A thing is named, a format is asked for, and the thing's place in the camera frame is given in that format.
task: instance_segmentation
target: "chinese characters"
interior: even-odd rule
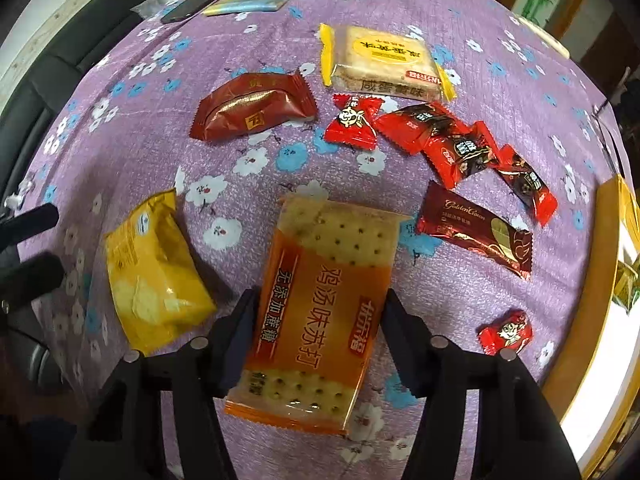
[[[326,328],[331,321],[332,307],[335,304],[340,285],[340,269],[322,266],[316,276],[316,287],[312,296],[313,307],[306,317],[304,332],[300,335],[302,345],[298,348],[296,361],[313,369],[318,368],[322,354],[320,349],[326,339]]]

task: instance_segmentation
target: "yellow packaging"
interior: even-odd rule
[[[345,434],[391,279],[396,213],[302,196],[282,207],[254,343],[225,411]]]
[[[175,189],[157,193],[106,236],[113,303],[131,347],[145,355],[216,311],[174,213]]]
[[[424,40],[351,25],[332,28],[324,23],[320,39],[326,86],[425,102],[457,97],[449,76],[433,60]]]

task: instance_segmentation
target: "wrapped candy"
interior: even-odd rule
[[[482,121],[471,129],[465,129],[460,120],[455,125],[432,136],[423,150],[447,189],[485,168],[500,165],[498,146]]]
[[[439,103],[407,106],[376,119],[375,129],[409,155],[421,152],[431,136],[448,132],[456,118]]]
[[[482,350],[488,355],[496,355],[503,348],[510,348],[518,353],[532,339],[533,329],[523,310],[510,310],[501,320],[478,333]]]
[[[502,163],[496,171],[544,227],[558,208],[558,200],[529,163],[518,155],[512,146],[505,144],[500,153]]]
[[[491,258],[523,280],[531,276],[532,235],[529,231],[514,229],[492,212],[433,180],[427,188],[415,231]]]
[[[246,73],[200,101],[189,135],[199,140],[227,140],[258,134],[293,119],[311,121],[317,114],[316,101],[300,72]]]
[[[334,104],[342,111],[327,127],[324,140],[375,150],[378,142],[372,125],[383,102],[379,97],[334,94]]]

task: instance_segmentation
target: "purple tablecloth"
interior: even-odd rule
[[[38,150],[31,165],[36,188],[25,209],[53,202],[60,223],[23,243],[20,255],[49,249],[68,271],[65,285],[34,309],[78,392],[95,395],[128,348],[111,300],[102,240],[147,196],[175,184],[180,224],[194,252],[236,295],[260,283],[276,199],[286,187],[418,212],[428,181],[437,178],[423,156],[408,158],[383,138],[373,153],[322,140],[338,110],[319,74],[321,22],[424,37],[457,85],[459,97],[450,108],[468,123],[484,120],[498,144],[512,144],[555,194],[558,211],[541,229],[491,170],[456,188],[532,230],[529,282],[476,254],[415,237],[408,224],[392,283],[408,311],[422,316],[434,333],[473,351],[481,351],[478,326],[509,308],[524,308],[534,339],[520,355],[533,376],[542,377],[548,350],[562,344],[580,295],[596,187],[610,178],[585,115],[602,101],[600,92],[572,61],[493,0],[290,0],[277,12],[197,16],[164,27],[157,17],[142,23],[83,79]],[[286,123],[221,146],[189,138],[198,102],[211,90],[241,72],[297,67],[318,101],[316,124]],[[386,98],[383,110],[414,103]],[[603,120],[628,174],[610,108]],[[211,192],[203,193],[201,184]],[[228,312],[232,302],[221,294],[217,299],[220,312]],[[220,418],[241,479],[341,478],[346,470],[345,478],[399,478],[422,402],[399,384],[381,335],[355,411],[348,438]],[[476,417],[477,399],[470,398],[461,478],[472,464]],[[168,459],[177,465],[172,434],[165,433]]]

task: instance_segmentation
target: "plastic bag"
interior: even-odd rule
[[[320,25],[322,80],[350,92],[419,101],[456,96],[449,77],[424,41],[370,28]]]
[[[145,355],[216,311],[174,213],[175,189],[160,192],[106,237],[113,303],[131,347]]]
[[[254,343],[225,411],[346,434],[409,217],[290,195],[271,245]]]

